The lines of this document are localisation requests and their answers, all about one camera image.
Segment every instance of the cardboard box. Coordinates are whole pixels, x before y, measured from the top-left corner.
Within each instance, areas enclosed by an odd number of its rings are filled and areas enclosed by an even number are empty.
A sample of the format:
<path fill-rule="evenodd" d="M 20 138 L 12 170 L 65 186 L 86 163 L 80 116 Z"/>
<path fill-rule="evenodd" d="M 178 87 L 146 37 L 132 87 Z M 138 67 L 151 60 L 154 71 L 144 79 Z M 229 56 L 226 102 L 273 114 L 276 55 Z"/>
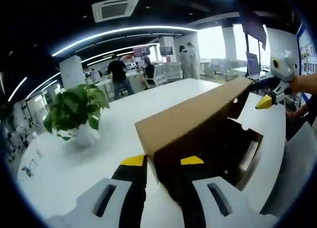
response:
<path fill-rule="evenodd" d="M 135 123 L 157 179 L 169 192 L 178 186 L 180 160 L 190 156 L 204 161 L 208 176 L 221 176 L 234 186 L 239 183 L 248 170 L 245 163 L 252 163 L 246 157 L 253 157 L 262 141 L 262 135 L 245 131 L 230 119 L 240 115 L 251 84 L 247 78 L 236 78 Z"/>

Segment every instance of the ceiling air conditioner vent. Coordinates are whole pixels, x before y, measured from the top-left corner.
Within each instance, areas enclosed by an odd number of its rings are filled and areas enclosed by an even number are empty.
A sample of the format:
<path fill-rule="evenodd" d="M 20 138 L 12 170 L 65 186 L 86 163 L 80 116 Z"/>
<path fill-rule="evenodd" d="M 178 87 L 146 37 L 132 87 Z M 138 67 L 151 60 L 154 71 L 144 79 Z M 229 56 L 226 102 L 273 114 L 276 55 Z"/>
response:
<path fill-rule="evenodd" d="M 95 22 L 128 17 L 134 11 L 139 0 L 108 0 L 92 5 Z"/>

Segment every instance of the potted plant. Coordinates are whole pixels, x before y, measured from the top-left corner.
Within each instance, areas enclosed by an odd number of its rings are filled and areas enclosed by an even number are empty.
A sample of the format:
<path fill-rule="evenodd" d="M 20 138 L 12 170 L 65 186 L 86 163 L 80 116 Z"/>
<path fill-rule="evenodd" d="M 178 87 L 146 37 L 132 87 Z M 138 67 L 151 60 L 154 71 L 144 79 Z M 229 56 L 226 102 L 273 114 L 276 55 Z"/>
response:
<path fill-rule="evenodd" d="M 109 104 L 103 91 L 94 85 L 81 84 L 57 94 L 44 126 L 49 133 L 54 129 L 64 140 L 75 137 L 78 144 L 91 146 L 99 139 L 99 121 L 104 108 L 109 108 Z"/>

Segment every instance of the ceiling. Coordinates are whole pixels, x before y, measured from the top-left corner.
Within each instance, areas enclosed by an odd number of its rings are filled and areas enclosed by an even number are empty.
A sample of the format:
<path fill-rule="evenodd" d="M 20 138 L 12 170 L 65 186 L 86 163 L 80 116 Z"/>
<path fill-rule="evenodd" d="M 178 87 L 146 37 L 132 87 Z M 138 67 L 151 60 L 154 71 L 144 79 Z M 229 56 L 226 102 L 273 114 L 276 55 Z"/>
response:
<path fill-rule="evenodd" d="M 86 41 L 56 57 L 51 56 L 54 52 L 80 39 L 131 26 L 187 27 L 188 23 L 202 18 L 238 11 L 237 1 L 234 0 L 139 0 L 130 17 L 95 23 L 91 6 L 104 0 L 6 1 L 8 2 L 6 6 L 10 5 L 10 10 L 2 10 L 6 16 L 5 20 L 2 20 L 6 41 L 1 48 L 0 67 L 0 71 L 4 72 L 5 95 L 0 93 L 0 100 L 6 101 L 18 83 L 24 77 L 28 77 L 12 102 L 25 98 L 32 89 L 57 72 L 56 67 L 60 61 L 74 54 L 86 59 L 118 48 L 145 44 L 158 37 L 155 34 L 127 36 L 152 33 L 183 35 L 188 32 L 148 29 L 117 33 Z M 285 22 L 291 21 L 292 8 L 287 0 L 239 1 L 253 10 L 274 12 L 282 16 Z M 118 37 L 125 38 L 107 41 Z"/>

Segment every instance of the white flower pot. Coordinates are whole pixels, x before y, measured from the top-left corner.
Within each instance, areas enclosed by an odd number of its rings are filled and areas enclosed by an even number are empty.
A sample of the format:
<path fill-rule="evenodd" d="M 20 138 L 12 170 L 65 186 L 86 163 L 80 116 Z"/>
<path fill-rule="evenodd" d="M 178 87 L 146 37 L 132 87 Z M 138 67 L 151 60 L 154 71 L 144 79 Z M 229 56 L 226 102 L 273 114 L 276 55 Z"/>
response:
<path fill-rule="evenodd" d="M 92 129 L 88 122 L 80 125 L 79 129 L 72 130 L 71 133 L 75 136 L 75 142 L 82 147 L 91 147 L 100 138 L 99 132 Z"/>

